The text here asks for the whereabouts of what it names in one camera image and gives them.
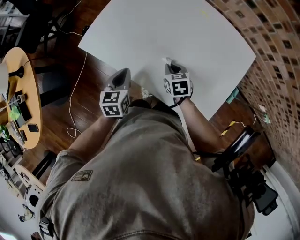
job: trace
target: round wooden table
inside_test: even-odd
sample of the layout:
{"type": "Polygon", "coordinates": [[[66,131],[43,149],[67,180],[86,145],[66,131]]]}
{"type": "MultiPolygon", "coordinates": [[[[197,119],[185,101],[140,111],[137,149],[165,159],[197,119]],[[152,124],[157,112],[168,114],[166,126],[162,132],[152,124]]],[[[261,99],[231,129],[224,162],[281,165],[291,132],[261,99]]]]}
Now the round wooden table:
{"type": "MultiPolygon", "coordinates": [[[[31,119],[29,119],[23,126],[19,128],[19,131],[24,130],[27,141],[25,141],[24,147],[27,149],[34,148],[41,137],[42,132],[42,107],[41,107],[41,99],[38,90],[38,84],[36,80],[36,74],[34,68],[29,61],[29,58],[19,47],[12,48],[5,56],[3,62],[7,64],[8,72],[14,72],[20,68],[20,66],[26,66],[24,68],[24,77],[19,78],[17,76],[13,76],[17,79],[16,92],[22,91],[23,94],[27,94],[26,104],[28,110],[31,114],[31,119]],[[39,132],[34,133],[28,130],[28,124],[37,124],[39,132]]],[[[8,112],[8,121],[12,121],[9,117],[10,107],[7,107],[8,112]]]]}
{"type": "Polygon", "coordinates": [[[32,186],[36,185],[42,191],[45,190],[44,184],[39,179],[37,179],[30,171],[28,171],[25,167],[17,164],[15,166],[15,170],[26,187],[28,187],[29,185],[32,186]]]}

